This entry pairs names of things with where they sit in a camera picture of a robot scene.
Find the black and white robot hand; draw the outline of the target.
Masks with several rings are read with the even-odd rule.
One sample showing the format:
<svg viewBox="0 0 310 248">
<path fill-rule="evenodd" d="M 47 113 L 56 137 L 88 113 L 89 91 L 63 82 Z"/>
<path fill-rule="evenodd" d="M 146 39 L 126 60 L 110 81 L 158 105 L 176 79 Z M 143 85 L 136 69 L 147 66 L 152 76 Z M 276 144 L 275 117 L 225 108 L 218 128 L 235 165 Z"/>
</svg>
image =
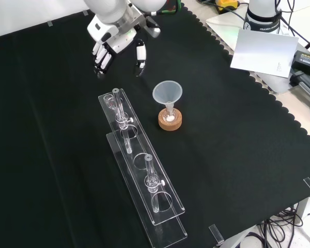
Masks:
<svg viewBox="0 0 310 248">
<path fill-rule="evenodd" d="M 117 54 L 126 50 L 131 44 L 136 47 L 135 75 L 141 76 L 147 60 L 146 46 L 142 39 L 135 39 L 137 31 L 146 25 L 144 15 L 135 19 L 136 23 L 122 33 L 113 24 L 103 24 L 98 17 L 94 17 L 87 27 L 88 32 L 96 42 L 92 49 L 94 58 L 94 72 L 98 78 L 105 75 Z"/>
</svg>

